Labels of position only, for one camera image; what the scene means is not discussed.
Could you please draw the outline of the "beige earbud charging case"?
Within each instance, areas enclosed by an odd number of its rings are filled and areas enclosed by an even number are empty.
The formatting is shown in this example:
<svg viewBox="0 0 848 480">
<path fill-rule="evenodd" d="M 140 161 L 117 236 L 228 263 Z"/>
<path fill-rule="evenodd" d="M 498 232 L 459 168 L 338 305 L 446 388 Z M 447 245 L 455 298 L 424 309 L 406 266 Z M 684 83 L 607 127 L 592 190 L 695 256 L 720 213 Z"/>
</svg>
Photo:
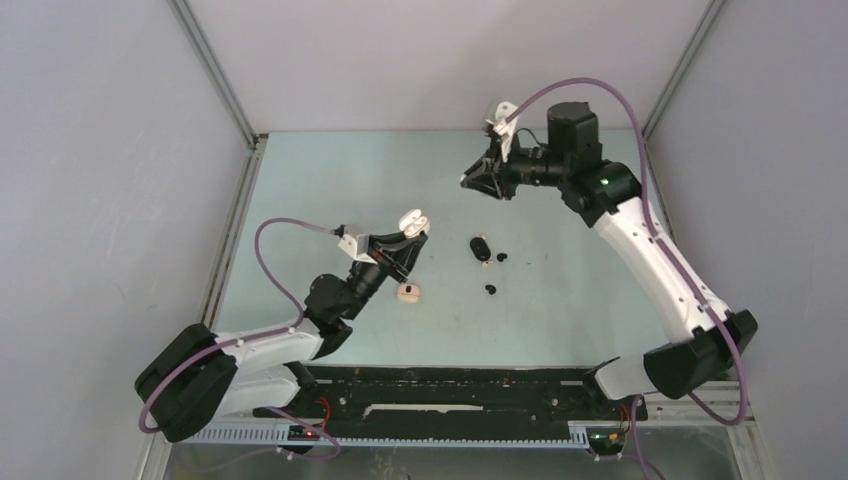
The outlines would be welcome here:
<svg viewBox="0 0 848 480">
<path fill-rule="evenodd" d="M 403 283 L 398 286 L 396 296 L 400 302 L 415 304 L 420 301 L 421 290 L 417 285 Z"/>
</svg>

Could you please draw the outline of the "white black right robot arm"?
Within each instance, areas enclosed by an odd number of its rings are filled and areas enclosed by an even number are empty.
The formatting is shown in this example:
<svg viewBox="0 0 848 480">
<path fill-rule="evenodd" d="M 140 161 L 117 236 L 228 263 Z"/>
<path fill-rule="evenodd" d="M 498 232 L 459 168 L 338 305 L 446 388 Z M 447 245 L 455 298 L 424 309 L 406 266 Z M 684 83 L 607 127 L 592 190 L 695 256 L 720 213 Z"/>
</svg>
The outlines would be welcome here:
<svg viewBox="0 0 848 480">
<path fill-rule="evenodd" d="M 585 411 L 606 418 L 622 399 L 658 392 L 679 399 L 726 372 L 758 330 L 748 310 L 734 312 L 701 281 L 663 227 L 625 164 L 608 160 L 597 116 L 585 102 L 547 111 L 547 140 L 523 147 L 516 105 L 497 104 L 484 131 L 485 153 L 461 187 L 510 200 L 520 185 L 555 187 L 563 203 L 620 256 L 658 310 L 667 344 L 617 357 L 591 370 L 581 392 Z"/>
</svg>

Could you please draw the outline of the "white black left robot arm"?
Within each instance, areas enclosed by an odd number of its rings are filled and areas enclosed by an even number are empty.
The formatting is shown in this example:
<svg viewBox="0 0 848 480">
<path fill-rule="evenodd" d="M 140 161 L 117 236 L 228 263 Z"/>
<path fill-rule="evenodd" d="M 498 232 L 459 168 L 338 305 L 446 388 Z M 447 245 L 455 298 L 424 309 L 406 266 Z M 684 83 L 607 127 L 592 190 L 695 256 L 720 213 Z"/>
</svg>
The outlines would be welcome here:
<svg viewBox="0 0 848 480">
<path fill-rule="evenodd" d="M 308 361 L 334 353 L 350 337 L 349 321 L 387 279 L 405 284 L 429 239 L 426 227 L 382 235 L 332 230 L 353 248 L 348 274 L 317 276 L 293 320 L 247 331 L 185 327 L 142 370 L 134 389 L 143 402 L 138 426 L 177 443 L 232 413 L 282 407 L 304 416 L 316 403 Z"/>
</svg>

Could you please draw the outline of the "white earbud charging case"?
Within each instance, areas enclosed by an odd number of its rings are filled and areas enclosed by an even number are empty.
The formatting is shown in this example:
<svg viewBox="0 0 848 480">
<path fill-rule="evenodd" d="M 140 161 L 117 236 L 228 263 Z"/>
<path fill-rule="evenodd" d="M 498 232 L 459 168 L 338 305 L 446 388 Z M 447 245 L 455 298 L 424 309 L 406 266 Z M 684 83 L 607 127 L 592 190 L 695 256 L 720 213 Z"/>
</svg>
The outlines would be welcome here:
<svg viewBox="0 0 848 480">
<path fill-rule="evenodd" d="M 421 209 L 412 209 L 399 219 L 398 228 L 405 238 L 412 239 L 428 234 L 430 221 Z"/>
</svg>

